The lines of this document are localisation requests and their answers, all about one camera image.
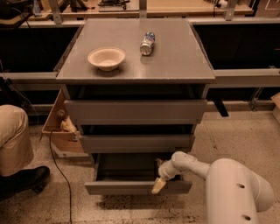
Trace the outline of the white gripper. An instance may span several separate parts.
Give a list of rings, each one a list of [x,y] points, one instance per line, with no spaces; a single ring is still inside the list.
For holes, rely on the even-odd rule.
[[[162,160],[157,158],[158,175],[160,178],[156,178],[151,193],[159,193],[165,186],[166,180],[173,179],[179,174],[179,170],[173,165],[171,160]]]

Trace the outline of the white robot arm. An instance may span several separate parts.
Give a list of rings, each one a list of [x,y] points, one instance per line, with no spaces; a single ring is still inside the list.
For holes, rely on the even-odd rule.
[[[183,151],[169,160],[157,160],[158,176],[151,192],[159,193],[168,180],[185,172],[206,181],[207,224],[259,224],[258,214],[274,203],[270,183],[245,165],[230,158],[207,164]]]

